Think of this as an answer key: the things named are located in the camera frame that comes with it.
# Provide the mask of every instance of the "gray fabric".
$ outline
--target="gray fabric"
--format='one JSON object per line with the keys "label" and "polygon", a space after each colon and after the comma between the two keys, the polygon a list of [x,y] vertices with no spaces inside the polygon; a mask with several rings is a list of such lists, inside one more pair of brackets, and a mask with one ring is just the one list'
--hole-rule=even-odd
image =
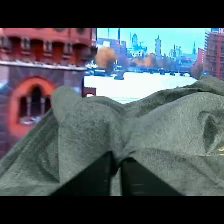
{"label": "gray fabric", "polygon": [[[184,195],[224,195],[223,109],[224,82],[212,77],[126,105],[60,87],[52,110],[0,161],[0,195],[49,195],[109,150]],[[119,184],[117,175],[112,195]]]}

